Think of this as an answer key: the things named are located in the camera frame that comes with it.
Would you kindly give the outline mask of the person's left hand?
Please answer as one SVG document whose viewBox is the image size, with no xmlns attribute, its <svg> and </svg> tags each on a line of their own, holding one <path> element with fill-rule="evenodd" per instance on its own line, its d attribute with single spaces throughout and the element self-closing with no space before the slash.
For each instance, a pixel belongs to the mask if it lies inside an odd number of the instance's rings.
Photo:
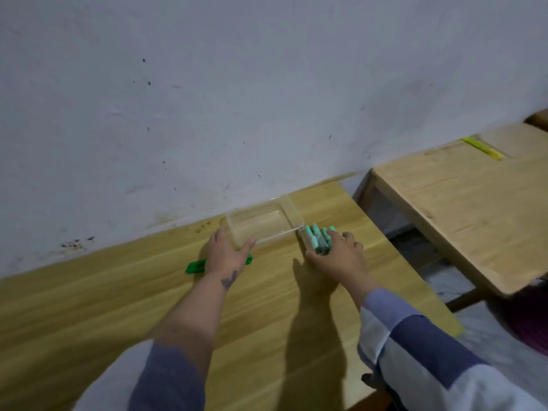
<svg viewBox="0 0 548 411">
<path fill-rule="evenodd" d="M 245 268 L 255 244 L 256 239 L 251 238 L 245 241 L 240 249 L 235 249 L 226 229 L 219 227 L 209 239 L 205 277 L 218 276 L 223 279 L 238 277 Z"/>
</svg>

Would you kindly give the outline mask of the person's right hand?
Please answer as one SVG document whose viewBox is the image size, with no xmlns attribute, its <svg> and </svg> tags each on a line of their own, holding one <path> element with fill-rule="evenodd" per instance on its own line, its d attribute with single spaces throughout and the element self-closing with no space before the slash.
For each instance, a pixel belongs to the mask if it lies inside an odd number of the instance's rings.
<svg viewBox="0 0 548 411">
<path fill-rule="evenodd" d="M 380 288 L 380 283 L 369 273 L 363 254 L 363 245 L 350 232 L 328 231 L 333 247 L 329 254 L 329 271 L 324 272 L 342 285 L 360 310 L 366 296 Z"/>
</svg>

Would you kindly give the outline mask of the clear plastic container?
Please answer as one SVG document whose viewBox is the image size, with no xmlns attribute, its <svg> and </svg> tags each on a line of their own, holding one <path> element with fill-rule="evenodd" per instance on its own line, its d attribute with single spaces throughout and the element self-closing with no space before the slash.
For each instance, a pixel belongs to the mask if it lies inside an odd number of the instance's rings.
<svg viewBox="0 0 548 411">
<path fill-rule="evenodd" d="M 305 226 L 303 216 L 287 194 L 232 209 L 225 219 L 238 246 L 249 239 L 255 240 L 256 245 L 277 241 Z"/>
</svg>

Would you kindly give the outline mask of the person's right forearm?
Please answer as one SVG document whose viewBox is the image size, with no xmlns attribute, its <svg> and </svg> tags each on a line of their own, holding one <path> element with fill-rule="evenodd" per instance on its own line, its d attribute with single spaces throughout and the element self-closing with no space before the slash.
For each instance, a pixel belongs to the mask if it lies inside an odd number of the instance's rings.
<svg viewBox="0 0 548 411">
<path fill-rule="evenodd" d="M 364 298 L 360 324 L 361 380 L 396 411 L 548 411 L 389 290 Z"/>
</svg>

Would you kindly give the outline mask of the person's left forearm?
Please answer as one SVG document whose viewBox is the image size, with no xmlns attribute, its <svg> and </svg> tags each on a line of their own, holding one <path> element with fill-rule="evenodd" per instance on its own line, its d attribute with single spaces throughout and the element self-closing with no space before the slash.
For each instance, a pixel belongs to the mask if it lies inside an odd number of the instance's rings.
<svg viewBox="0 0 548 411">
<path fill-rule="evenodd" d="M 223 304 L 238 275 L 236 269 L 206 275 L 161 321 L 128 411 L 204 411 Z"/>
</svg>

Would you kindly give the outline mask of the green clothes peg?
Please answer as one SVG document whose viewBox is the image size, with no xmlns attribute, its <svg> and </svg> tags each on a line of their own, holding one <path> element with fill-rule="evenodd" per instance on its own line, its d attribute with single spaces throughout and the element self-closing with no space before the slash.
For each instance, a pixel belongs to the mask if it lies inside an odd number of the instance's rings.
<svg viewBox="0 0 548 411">
<path fill-rule="evenodd" d="M 245 266 L 251 262 L 241 262 L 238 253 L 223 253 L 220 255 L 211 253 L 206 259 L 190 262 L 185 269 L 185 273 L 188 275 L 203 273 L 223 277 L 238 276 Z"/>
</svg>

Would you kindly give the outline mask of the long light wooden table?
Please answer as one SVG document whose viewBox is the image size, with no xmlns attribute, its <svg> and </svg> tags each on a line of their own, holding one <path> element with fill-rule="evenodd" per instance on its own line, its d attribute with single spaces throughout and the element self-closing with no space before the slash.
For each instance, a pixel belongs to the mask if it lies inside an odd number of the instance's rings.
<svg viewBox="0 0 548 411">
<path fill-rule="evenodd" d="M 333 181 L 290 194 L 308 223 L 351 231 L 371 272 L 452 336 L 464 329 Z M 191 289 L 216 216 L 0 280 L 0 411 L 67 411 Z M 318 282 L 296 234 L 256 248 L 230 290 L 206 385 L 207 411 L 344 410 L 370 396 L 360 320 L 343 289 Z M 328 291 L 334 290 L 328 299 Z"/>
</svg>

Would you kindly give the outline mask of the small light wooden table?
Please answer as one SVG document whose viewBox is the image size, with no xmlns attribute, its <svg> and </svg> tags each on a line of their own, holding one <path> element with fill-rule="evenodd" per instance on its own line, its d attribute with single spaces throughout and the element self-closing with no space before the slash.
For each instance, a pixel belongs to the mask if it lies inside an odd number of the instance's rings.
<svg viewBox="0 0 548 411">
<path fill-rule="evenodd" d="M 377 165 L 358 204 L 379 191 L 475 289 L 456 312 L 509 297 L 548 275 L 548 120 L 516 123 Z"/>
</svg>

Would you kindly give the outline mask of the yellow pen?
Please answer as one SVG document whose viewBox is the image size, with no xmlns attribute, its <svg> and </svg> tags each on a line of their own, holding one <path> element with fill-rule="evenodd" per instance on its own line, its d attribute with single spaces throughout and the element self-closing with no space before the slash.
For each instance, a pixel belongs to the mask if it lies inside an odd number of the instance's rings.
<svg viewBox="0 0 548 411">
<path fill-rule="evenodd" d="M 464 143 L 472 146 L 476 150 L 479 150 L 479 151 L 483 152 L 484 154 L 488 155 L 490 158 L 492 158 L 494 160 L 501 161 L 505 158 L 505 156 L 501 152 L 497 151 L 496 149 L 492 148 L 488 144 L 484 143 L 479 138 L 464 137 L 464 138 L 461 138 L 461 140 Z"/>
</svg>

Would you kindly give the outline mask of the purple cloth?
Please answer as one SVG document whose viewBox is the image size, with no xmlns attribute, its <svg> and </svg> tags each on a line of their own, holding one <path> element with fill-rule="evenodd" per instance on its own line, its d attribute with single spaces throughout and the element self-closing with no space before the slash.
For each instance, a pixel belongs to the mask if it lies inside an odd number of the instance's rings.
<svg viewBox="0 0 548 411">
<path fill-rule="evenodd" d="M 502 306 L 504 320 L 517 339 L 548 357 L 548 281 L 524 288 Z"/>
</svg>

